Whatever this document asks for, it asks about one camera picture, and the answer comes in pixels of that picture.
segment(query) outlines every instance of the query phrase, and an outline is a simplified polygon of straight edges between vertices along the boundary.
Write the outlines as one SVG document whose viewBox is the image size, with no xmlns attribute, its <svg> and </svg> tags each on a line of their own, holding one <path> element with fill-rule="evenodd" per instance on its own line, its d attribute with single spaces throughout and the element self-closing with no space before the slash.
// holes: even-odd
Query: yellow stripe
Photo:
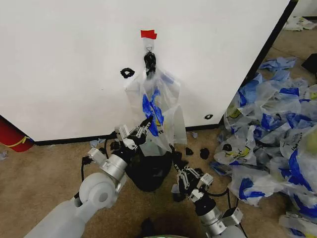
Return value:
<svg viewBox="0 0 317 238">
<path fill-rule="evenodd" d="M 26 141 L 26 139 L 30 139 L 29 137 L 27 136 L 24 136 L 19 142 L 15 143 L 14 145 L 5 145 L 6 147 L 14 147 L 14 146 L 17 146 L 19 144 L 24 144 L 24 142 Z"/>
</svg>

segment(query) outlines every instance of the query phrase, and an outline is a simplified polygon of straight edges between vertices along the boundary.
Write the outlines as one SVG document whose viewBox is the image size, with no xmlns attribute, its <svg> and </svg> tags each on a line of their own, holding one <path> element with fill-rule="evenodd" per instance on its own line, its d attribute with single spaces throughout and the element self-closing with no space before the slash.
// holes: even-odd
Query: pile of plastic bags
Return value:
<svg viewBox="0 0 317 238">
<path fill-rule="evenodd" d="M 231 168 L 232 193 L 254 206 L 287 194 L 294 207 L 280 224 L 291 237 L 317 236 L 317 85 L 285 70 L 271 80 L 258 74 L 238 90 L 224 124 L 214 158 Z"/>
</svg>

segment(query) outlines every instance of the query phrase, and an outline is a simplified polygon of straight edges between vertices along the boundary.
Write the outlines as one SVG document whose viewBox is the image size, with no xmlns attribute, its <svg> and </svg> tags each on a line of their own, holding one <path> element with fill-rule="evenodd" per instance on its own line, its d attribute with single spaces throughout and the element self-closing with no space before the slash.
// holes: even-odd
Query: red object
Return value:
<svg viewBox="0 0 317 238">
<path fill-rule="evenodd" d="M 155 40 L 157 38 L 157 33 L 154 30 L 143 31 L 141 30 L 141 38 L 150 38 Z"/>
<path fill-rule="evenodd" d="M 26 151 L 34 144 L 29 137 L 3 118 L 0 118 L 0 142 L 16 152 Z"/>
</svg>

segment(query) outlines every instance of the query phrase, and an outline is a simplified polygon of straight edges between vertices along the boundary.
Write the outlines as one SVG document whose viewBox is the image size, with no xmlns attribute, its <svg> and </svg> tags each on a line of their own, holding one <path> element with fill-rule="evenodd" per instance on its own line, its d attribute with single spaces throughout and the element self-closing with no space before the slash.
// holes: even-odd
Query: black debris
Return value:
<svg viewBox="0 0 317 238">
<path fill-rule="evenodd" d="M 120 144 L 118 141 L 114 141 L 110 144 L 110 150 L 118 150 L 120 149 Z"/>
<path fill-rule="evenodd" d="M 101 153 L 105 154 L 105 149 L 103 147 L 100 147 L 99 150 Z"/>
<path fill-rule="evenodd" d="M 317 77 L 317 53 L 311 54 L 302 64 L 302 67 L 313 73 Z"/>
<path fill-rule="evenodd" d="M 186 196 L 183 193 L 173 193 L 173 201 L 174 202 L 181 202 L 185 198 L 186 198 Z"/>
<path fill-rule="evenodd" d="M 200 150 L 200 157 L 203 159 L 203 160 L 206 160 L 208 159 L 209 157 L 209 150 L 207 148 L 203 148 Z"/>
<path fill-rule="evenodd" d="M 223 147 L 222 147 L 222 150 L 231 151 L 231 150 L 232 150 L 232 147 L 231 147 L 230 144 L 224 144 Z"/>
<path fill-rule="evenodd" d="M 182 160 L 182 153 L 179 151 L 175 151 L 172 153 L 173 163 L 177 165 L 179 169 L 183 169 L 187 164 L 187 160 Z"/>
<path fill-rule="evenodd" d="M 185 149 L 185 154 L 186 154 L 186 155 L 193 155 L 194 152 L 193 152 L 190 148 L 186 147 L 186 149 Z"/>
</svg>

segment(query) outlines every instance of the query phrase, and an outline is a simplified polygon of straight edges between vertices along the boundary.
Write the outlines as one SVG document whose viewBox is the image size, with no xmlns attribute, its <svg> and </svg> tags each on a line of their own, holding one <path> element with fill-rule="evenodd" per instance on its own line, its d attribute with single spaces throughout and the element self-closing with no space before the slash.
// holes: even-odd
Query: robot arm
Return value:
<svg viewBox="0 0 317 238">
<path fill-rule="evenodd" d="M 207 238 L 245 238 L 243 232 L 236 227 L 243 217 L 238 207 L 228 209 L 222 213 L 216 202 L 207 194 L 213 182 L 213 177 L 200 169 L 190 167 L 179 168 L 177 182 L 180 193 L 186 194 L 195 205 L 195 211 L 201 221 L 201 226 Z"/>
<path fill-rule="evenodd" d="M 79 188 L 79 196 L 62 202 L 44 217 L 25 238 L 80 238 L 86 223 L 102 208 L 112 207 L 126 182 L 125 168 L 145 142 L 152 118 L 144 120 L 131 132 L 125 125 L 115 128 L 121 148 L 109 159 L 92 148 L 88 156 L 105 173 L 87 176 Z"/>
</svg>

